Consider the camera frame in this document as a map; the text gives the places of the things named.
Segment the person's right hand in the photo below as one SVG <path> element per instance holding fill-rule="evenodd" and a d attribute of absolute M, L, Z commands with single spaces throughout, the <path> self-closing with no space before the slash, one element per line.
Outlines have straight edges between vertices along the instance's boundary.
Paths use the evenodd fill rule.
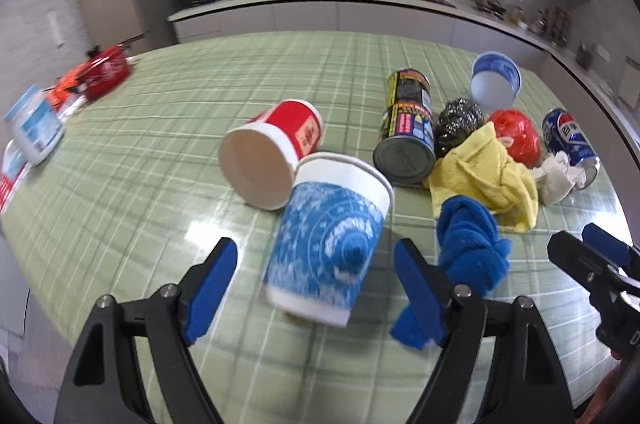
<path fill-rule="evenodd" d="M 606 377 L 597 387 L 596 391 L 591 398 L 590 403 L 586 407 L 584 413 L 577 419 L 577 424 L 590 424 L 603 410 L 608 400 L 611 398 L 614 389 L 620 381 L 620 368 L 621 364 L 618 364 L 611 372 L 606 374 Z"/>

